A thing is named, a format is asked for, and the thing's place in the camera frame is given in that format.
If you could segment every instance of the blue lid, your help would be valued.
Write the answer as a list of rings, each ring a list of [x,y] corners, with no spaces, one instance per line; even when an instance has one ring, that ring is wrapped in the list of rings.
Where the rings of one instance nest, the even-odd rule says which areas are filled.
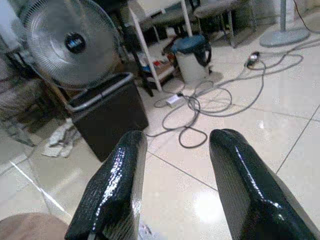
[[[194,35],[191,37],[179,38],[174,42],[171,50],[175,54],[181,52],[183,54],[191,54],[193,50],[200,45],[206,44],[206,39],[202,35]]]

